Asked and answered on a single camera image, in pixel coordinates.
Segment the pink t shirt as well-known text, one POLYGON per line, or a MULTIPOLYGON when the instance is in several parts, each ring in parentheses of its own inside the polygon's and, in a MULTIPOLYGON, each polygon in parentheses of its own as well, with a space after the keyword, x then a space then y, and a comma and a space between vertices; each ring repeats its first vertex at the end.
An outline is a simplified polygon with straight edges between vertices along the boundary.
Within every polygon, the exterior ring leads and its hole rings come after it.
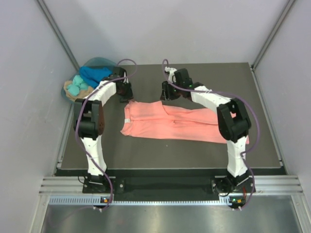
POLYGON ((192 140, 226 144, 218 128, 217 115, 208 108, 185 109, 161 101, 131 101, 124 108, 125 136, 192 140))

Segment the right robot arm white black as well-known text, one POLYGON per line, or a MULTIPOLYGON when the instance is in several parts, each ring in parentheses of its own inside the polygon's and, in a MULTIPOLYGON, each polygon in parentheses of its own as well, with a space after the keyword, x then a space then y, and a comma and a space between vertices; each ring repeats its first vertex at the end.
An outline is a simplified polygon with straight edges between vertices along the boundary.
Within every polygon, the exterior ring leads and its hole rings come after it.
POLYGON ((162 83, 161 100, 189 99, 213 111, 217 116, 218 131, 227 145, 227 175, 216 181, 217 192, 230 194, 240 191, 249 178, 245 164, 246 141, 251 121, 244 103, 238 98, 229 98, 193 82, 188 71, 165 66, 166 81, 162 83))

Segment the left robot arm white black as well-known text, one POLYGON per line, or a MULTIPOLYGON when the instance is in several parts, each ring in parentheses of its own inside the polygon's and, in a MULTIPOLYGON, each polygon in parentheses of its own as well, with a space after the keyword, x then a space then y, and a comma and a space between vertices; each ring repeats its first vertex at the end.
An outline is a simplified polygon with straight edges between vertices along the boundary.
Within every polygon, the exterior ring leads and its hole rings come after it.
POLYGON ((99 85, 86 97, 74 102, 74 131, 77 143, 86 152, 88 169, 84 177, 83 193, 109 193, 112 182, 106 174, 107 165, 102 149, 105 128, 104 105, 115 94, 120 102, 133 98, 127 71, 113 67, 112 73, 104 77, 99 85))

